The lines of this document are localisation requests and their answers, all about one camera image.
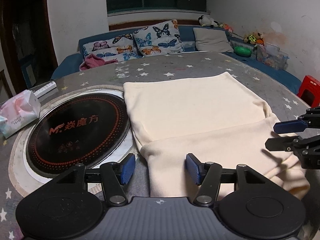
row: tissue package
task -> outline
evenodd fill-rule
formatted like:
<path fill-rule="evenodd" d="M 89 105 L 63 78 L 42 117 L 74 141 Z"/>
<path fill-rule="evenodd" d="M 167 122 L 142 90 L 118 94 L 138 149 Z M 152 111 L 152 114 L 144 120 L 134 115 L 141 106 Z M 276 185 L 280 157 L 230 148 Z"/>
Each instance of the tissue package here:
<path fill-rule="evenodd" d="M 8 138 L 28 123 L 39 118 L 40 102 L 30 90 L 10 98 L 0 108 L 0 131 Z"/>

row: gray pillow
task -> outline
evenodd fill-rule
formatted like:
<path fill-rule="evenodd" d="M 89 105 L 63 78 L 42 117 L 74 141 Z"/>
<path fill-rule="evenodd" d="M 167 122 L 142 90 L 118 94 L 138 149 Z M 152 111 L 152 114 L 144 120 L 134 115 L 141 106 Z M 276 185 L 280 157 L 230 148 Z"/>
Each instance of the gray pillow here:
<path fill-rule="evenodd" d="M 225 31 L 193 28 L 196 48 L 199 51 L 233 52 Z"/>

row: plastic storage box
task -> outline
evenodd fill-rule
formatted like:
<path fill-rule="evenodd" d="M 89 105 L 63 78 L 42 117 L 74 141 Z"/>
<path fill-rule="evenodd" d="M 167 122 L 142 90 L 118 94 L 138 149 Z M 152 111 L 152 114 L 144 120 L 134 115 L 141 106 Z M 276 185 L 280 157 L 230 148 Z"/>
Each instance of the plastic storage box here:
<path fill-rule="evenodd" d="M 289 59 L 289 55 L 281 51 L 278 46 L 269 43 L 266 43 L 265 46 L 258 44 L 258 61 L 277 70 L 285 70 L 287 68 L 287 59 Z"/>

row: crosshair logo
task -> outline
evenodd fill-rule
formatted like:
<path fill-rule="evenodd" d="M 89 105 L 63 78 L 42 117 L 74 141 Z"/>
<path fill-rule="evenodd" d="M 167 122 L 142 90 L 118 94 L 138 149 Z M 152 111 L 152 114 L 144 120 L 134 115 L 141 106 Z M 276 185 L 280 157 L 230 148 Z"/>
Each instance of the crosshair logo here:
<path fill-rule="evenodd" d="M 164 201 L 163 199 L 158 199 L 157 201 L 155 201 L 157 204 L 159 204 L 159 205 L 161 205 L 161 204 L 163 204 L 164 202 L 166 202 L 166 201 Z"/>

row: red stool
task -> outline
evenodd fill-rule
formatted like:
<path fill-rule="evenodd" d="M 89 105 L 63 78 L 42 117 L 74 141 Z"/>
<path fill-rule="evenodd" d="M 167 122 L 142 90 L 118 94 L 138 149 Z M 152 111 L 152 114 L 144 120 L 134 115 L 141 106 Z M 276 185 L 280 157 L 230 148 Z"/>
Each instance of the red stool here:
<path fill-rule="evenodd" d="M 305 76 L 297 94 L 309 106 L 320 105 L 320 82 L 308 75 Z"/>

